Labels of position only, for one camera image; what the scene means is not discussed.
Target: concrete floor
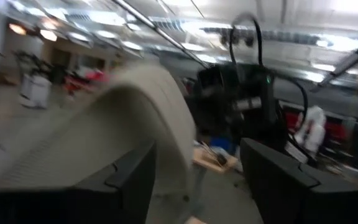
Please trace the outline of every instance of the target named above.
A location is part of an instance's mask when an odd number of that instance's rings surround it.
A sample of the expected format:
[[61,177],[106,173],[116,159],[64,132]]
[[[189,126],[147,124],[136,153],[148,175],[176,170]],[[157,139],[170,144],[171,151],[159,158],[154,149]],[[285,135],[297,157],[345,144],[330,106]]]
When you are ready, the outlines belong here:
[[[35,123],[45,113],[49,113],[62,100],[60,89],[53,89],[50,106],[47,110],[33,110],[18,103],[19,88],[0,86],[0,143],[24,129],[29,123]],[[234,182],[242,177],[235,172],[215,174],[208,171],[203,182],[201,201],[202,211],[197,215],[201,221],[209,224],[261,224],[261,218],[255,203],[246,190],[235,188]],[[185,209],[187,203],[181,196],[170,198],[154,197],[150,202],[147,224],[174,224]]]

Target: ceiling light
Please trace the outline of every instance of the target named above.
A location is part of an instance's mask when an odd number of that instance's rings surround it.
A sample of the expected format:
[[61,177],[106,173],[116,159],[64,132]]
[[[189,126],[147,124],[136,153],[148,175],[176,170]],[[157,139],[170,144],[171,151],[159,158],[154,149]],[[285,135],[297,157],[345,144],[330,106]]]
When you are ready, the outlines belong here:
[[130,49],[134,49],[134,50],[142,50],[143,49],[142,46],[139,46],[139,45],[129,42],[129,41],[123,41],[122,44],[124,44],[126,47],[128,47]]
[[105,38],[116,38],[117,35],[113,34],[111,32],[105,31],[105,30],[99,30],[96,32],[98,35],[100,35],[101,37],[105,37]]
[[211,57],[209,55],[196,55],[200,60],[204,61],[204,62],[209,62],[209,63],[217,63],[218,61],[216,60],[216,58]]
[[349,52],[358,49],[358,40],[355,39],[336,35],[321,35],[320,37],[330,43],[328,48],[331,50]]
[[312,63],[312,65],[314,68],[320,69],[320,70],[324,70],[324,71],[334,71],[335,70],[335,66],[334,65],[325,65],[325,64],[315,64]]
[[139,31],[141,30],[141,28],[138,25],[135,24],[127,24],[128,28],[130,28],[131,30],[136,30]]
[[89,39],[87,37],[85,37],[84,35],[81,35],[81,34],[71,32],[71,33],[69,33],[69,35],[74,37],[75,39],[78,39],[78,40],[89,41]]
[[[320,70],[324,70],[324,71],[329,71],[329,72],[333,72],[335,71],[336,67],[334,65],[326,65],[326,64],[318,64],[318,63],[312,63],[311,66],[313,68],[317,68]],[[355,74],[356,71],[353,69],[350,69],[347,71],[349,74]]]
[[196,45],[196,44],[181,43],[181,45],[182,45],[184,48],[186,48],[187,50],[194,50],[194,51],[206,50],[205,47],[202,47],[202,46]]
[[320,74],[320,73],[315,73],[315,72],[305,72],[306,74],[306,79],[307,80],[310,80],[312,82],[316,82],[316,83],[319,83],[321,81],[324,80],[324,75],[323,74]]
[[100,24],[122,26],[126,23],[125,19],[115,12],[90,12],[88,15],[93,22]]
[[326,40],[317,40],[316,44],[320,47],[328,47],[328,41]]
[[55,24],[53,24],[53,22],[47,21],[42,23],[42,25],[46,28],[46,29],[56,29]]
[[44,37],[47,40],[51,40],[51,41],[57,40],[56,34],[50,30],[41,30],[40,34],[42,35],[42,37]]
[[9,28],[16,34],[25,35],[27,33],[23,27],[16,24],[9,24]]
[[34,16],[46,16],[44,12],[37,8],[27,8],[27,12]]

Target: black wire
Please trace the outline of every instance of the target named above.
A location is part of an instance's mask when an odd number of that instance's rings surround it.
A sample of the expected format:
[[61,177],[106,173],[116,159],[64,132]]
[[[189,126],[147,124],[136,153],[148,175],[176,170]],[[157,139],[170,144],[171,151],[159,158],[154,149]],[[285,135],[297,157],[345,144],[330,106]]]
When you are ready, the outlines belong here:
[[[302,117],[301,123],[299,125],[299,128],[302,127],[302,125],[305,123],[307,111],[308,111],[308,108],[309,108],[308,95],[307,95],[305,89],[297,81],[289,79],[289,78],[284,77],[284,76],[280,76],[278,73],[273,72],[272,70],[269,70],[269,69],[265,68],[265,66],[263,64],[263,60],[262,60],[262,58],[263,58],[263,55],[262,55],[263,54],[262,31],[260,30],[259,23],[256,20],[256,18],[254,16],[250,15],[250,14],[241,14],[240,16],[238,16],[235,19],[235,21],[239,20],[239,19],[242,19],[241,18],[242,16],[247,16],[248,19],[250,19],[255,25],[256,37],[257,37],[257,41],[258,41],[258,63],[259,63],[259,66],[264,68],[266,71],[269,71],[269,73],[272,76],[280,77],[280,78],[282,78],[282,79],[284,79],[284,80],[286,80],[288,82],[291,82],[292,84],[294,84],[295,86],[297,86],[301,90],[302,98],[303,98],[303,111],[302,111],[303,117]],[[232,63],[234,64],[235,67],[237,67],[237,61],[236,61],[236,58],[234,56],[233,46],[232,46],[235,31],[236,31],[236,25],[235,25],[235,22],[233,22],[232,29],[230,30],[230,34],[229,34],[229,51],[230,51],[230,57],[231,57]],[[296,148],[298,148],[301,152],[303,152],[307,156],[307,158],[311,159],[311,156],[297,143],[297,141],[295,140],[293,135],[289,133],[287,122],[286,122],[286,119],[285,119],[285,114],[284,114],[284,112],[283,112],[283,110],[282,110],[280,105],[278,106],[278,111],[276,111],[276,113],[277,113],[278,118],[281,120],[283,125],[285,125],[285,127],[286,127],[285,129],[287,130],[287,133],[288,133],[288,141],[290,143],[292,143]]]
[[[255,25],[255,29],[256,29],[256,39],[258,41],[258,63],[260,66],[264,67],[264,63],[262,60],[262,31],[260,30],[260,26],[258,21],[256,20],[256,18],[254,18],[253,16],[249,15],[250,19],[252,20],[252,22]],[[234,56],[234,52],[233,52],[233,36],[234,33],[236,31],[236,27],[235,25],[232,26],[232,29],[230,30],[230,34],[229,34],[229,51],[230,51],[230,57],[231,60],[233,62],[234,65],[237,65],[237,61],[236,58]]]

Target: gray fabric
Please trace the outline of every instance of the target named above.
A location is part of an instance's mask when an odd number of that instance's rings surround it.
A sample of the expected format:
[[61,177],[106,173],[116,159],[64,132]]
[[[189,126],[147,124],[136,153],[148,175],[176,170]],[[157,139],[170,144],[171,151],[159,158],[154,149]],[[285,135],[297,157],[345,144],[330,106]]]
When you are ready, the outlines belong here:
[[0,188],[70,186],[154,138],[155,193],[181,192],[187,190],[194,135],[191,114],[169,73],[133,63],[93,100],[51,113],[7,142]]

